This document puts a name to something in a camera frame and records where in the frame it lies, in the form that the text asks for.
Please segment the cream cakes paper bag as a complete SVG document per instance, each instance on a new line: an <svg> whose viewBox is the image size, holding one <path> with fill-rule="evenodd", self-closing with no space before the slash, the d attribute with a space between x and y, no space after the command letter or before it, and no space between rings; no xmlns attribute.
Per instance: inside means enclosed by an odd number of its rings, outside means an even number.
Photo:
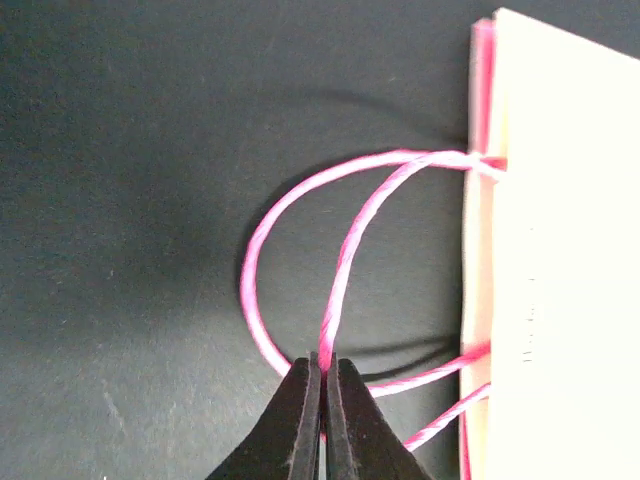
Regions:
<svg viewBox="0 0 640 480"><path fill-rule="evenodd" d="M353 221L318 341L320 443L326 374L348 277L383 202L427 168L465 175L461 354L367 386L414 456L459 424L464 479L635 479L639 475L639 62L502 8L471 35L470 147L396 150L305 179L263 217L240 302L265 360L294 361L260 315L256 274L278 217L306 193L391 167Z"/></svg>

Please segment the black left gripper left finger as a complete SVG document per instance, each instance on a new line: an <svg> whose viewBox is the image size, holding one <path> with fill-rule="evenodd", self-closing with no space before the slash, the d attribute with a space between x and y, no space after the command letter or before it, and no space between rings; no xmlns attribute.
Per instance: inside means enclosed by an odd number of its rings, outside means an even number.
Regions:
<svg viewBox="0 0 640 480"><path fill-rule="evenodd" d="M296 359L256 425L208 480L314 480L319 475L321 371Z"/></svg>

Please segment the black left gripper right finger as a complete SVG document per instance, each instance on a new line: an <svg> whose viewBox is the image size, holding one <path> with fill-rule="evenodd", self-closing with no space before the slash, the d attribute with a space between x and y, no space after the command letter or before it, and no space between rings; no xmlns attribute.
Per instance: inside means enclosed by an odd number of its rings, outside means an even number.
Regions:
<svg viewBox="0 0 640 480"><path fill-rule="evenodd" d="M326 374L326 474L336 480L429 480L386 422L354 363Z"/></svg>

